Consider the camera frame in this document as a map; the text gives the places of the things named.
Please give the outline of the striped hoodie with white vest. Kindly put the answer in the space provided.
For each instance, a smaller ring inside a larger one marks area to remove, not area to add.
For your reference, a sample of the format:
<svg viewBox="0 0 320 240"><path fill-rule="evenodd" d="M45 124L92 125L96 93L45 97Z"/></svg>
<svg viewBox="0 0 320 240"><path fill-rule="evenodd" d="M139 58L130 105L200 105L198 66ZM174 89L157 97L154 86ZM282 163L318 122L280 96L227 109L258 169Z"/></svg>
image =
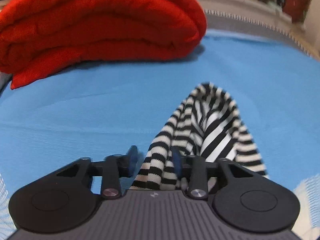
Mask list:
<svg viewBox="0 0 320 240"><path fill-rule="evenodd" d="M173 112L149 146L131 189L185 189L187 180L174 171L174 150L201 156L209 163L227 158L268 176L236 101L212 83L198 85Z"/></svg>

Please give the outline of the blue fan-pattern bed sheet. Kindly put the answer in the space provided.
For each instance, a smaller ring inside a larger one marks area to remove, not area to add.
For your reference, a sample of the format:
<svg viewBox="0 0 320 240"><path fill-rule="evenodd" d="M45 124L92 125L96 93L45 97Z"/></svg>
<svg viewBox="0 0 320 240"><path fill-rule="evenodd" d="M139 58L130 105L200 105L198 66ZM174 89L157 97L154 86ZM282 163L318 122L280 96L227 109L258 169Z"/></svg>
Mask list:
<svg viewBox="0 0 320 240"><path fill-rule="evenodd" d="M78 158L103 160L155 135L200 83L229 92L270 178L295 192L294 227L319 236L319 62L260 35L209 30L185 59L86 62L1 91L1 239L15 226L11 195Z"/></svg>

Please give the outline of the red folded blanket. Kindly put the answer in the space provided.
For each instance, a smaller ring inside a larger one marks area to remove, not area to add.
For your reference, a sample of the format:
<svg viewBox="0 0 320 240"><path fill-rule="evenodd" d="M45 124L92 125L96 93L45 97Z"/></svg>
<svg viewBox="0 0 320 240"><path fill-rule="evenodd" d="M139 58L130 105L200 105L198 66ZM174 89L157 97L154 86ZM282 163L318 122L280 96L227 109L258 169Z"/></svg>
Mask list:
<svg viewBox="0 0 320 240"><path fill-rule="evenodd" d="M82 61L179 59L206 29L197 0L11 0L1 72L16 89Z"/></svg>

